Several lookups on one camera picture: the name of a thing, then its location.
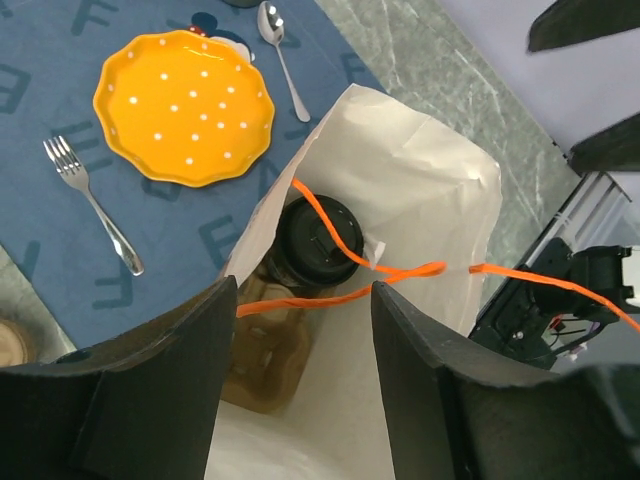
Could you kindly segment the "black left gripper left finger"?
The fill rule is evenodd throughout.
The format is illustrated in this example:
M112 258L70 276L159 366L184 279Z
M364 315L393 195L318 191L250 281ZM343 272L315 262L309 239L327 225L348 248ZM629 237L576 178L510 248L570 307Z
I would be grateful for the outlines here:
M58 360L1 371L5 479L201 479L237 284Z

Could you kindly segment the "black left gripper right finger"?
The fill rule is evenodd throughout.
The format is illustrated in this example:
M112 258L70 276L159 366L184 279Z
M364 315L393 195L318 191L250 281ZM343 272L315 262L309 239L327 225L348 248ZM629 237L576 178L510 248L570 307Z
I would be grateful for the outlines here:
M482 347L390 285L371 294L399 479L635 479L639 369L556 374Z

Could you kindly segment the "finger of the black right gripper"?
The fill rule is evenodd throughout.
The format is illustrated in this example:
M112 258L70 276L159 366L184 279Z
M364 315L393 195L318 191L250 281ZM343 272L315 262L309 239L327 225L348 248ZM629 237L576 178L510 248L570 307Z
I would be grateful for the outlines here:
M569 165L579 174L638 172L640 115L635 114L575 144Z
M639 27L639 0L559 0L532 23L528 51L565 48Z

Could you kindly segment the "beige paper takeout bag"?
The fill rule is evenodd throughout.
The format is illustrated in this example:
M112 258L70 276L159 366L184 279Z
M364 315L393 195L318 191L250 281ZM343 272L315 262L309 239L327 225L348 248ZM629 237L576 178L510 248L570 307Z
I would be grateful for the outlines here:
M438 120L353 85L310 134L256 207L222 271L246 281L271 246L292 181L332 197L364 233L386 243L379 264L412 269L443 261L439 276L394 290L469 338L480 307L483 262L501 206L498 164ZM347 294L382 282L361 268ZM399 479L393 471L374 349L371 294L318 310L301 382L275 414L229 403L218 410L210 479Z

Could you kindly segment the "black cup lid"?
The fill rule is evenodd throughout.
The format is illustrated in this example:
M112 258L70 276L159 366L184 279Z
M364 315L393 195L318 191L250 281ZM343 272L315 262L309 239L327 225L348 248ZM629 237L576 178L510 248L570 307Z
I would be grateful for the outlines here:
M324 195L319 195L317 200L343 243L355 254L362 255L363 232L351 211ZM303 197L284 208L272 249L284 257L303 288L339 285L359 267L342 252L319 214Z

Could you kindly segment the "black takeout coffee cup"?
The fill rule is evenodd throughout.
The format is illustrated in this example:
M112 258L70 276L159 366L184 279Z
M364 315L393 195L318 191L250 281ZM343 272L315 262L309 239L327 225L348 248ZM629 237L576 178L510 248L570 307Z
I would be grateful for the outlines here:
M284 257L274 249L270 249L263 261L265 275L271 281L281 284L289 289L299 288L297 278L291 273L289 264Z

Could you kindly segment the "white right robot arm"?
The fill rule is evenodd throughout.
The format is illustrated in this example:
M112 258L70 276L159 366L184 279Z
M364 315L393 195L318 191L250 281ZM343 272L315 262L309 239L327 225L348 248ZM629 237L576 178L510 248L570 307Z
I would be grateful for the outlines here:
M532 53L569 47L639 27L637 1L556 1L531 25ZM639 115L578 142L569 151L578 173L637 172ZM608 298L625 312L639 311L639 248L590 247L573 255L566 279Z

